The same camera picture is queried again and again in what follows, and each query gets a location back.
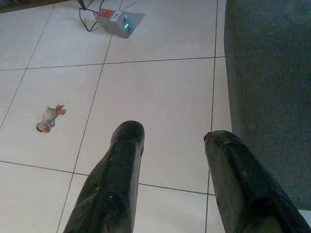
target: small animal toy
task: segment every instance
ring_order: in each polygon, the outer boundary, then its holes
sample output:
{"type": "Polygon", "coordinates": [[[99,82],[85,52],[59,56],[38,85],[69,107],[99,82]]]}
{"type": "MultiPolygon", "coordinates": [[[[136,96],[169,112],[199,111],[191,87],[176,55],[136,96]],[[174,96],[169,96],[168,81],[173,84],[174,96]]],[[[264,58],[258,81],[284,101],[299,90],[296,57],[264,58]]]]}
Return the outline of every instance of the small animal toy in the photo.
{"type": "Polygon", "coordinates": [[[66,109],[63,109],[64,105],[57,105],[55,109],[50,108],[45,110],[43,114],[43,120],[36,125],[36,129],[39,132],[48,133],[52,127],[55,126],[55,119],[58,115],[63,115],[66,112],[66,109]]]}

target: white tile floor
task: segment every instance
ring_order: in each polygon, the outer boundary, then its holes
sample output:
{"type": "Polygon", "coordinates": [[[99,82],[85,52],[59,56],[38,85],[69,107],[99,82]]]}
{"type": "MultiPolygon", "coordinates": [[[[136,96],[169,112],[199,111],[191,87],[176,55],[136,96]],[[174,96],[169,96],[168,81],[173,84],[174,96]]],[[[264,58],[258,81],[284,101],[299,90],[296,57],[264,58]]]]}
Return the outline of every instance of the white tile floor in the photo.
{"type": "Polygon", "coordinates": [[[203,136],[231,130],[225,0],[139,0],[126,10],[146,16],[128,39],[87,32],[78,8],[0,14],[0,231],[61,233],[112,132],[134,119],[146,131],[135,233],[223,233],[203,136]],[[37,132],[59,103],[67,113],[37,132]]]}

